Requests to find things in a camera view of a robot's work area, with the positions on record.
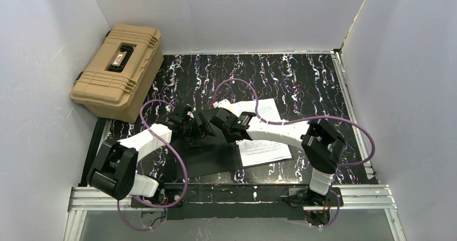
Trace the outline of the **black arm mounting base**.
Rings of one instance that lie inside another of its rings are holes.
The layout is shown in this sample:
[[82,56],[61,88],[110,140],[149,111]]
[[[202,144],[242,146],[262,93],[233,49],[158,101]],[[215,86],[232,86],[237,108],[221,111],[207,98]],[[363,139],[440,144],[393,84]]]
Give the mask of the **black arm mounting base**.
[[305,184],[190,183],[184,198],[167,209],[168,220],[197,218],[286,218],[330,220],[344,206],[340,188],[333,187],[326,201],[296,203],[304,198]]

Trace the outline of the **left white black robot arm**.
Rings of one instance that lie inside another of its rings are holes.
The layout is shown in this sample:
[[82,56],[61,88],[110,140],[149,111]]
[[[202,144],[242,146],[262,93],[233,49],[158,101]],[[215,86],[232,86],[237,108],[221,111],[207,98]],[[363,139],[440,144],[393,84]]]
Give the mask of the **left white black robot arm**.
[[128,195],[154,197],[160,184],[138,174],[138,162],[167,143],[183,141],[191,147],[206,136],[215,136],[215,132],[205,115],[187,105],[177,106],[136,135],[104,141],[87,174],[87,184],[116,200]]

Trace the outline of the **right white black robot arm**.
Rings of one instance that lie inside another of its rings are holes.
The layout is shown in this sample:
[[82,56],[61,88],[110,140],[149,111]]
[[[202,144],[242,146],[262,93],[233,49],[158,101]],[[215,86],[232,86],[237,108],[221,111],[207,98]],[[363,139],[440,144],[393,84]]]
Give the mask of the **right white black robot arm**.
[[326,119],[273,122],[252,112],[237,116],[228,109],[217,108],[210,122],[221,130],[228,143],[271,141],[302,149],[313,168],[308,192],[320,196],[329,192],[346,146],[344,137]]

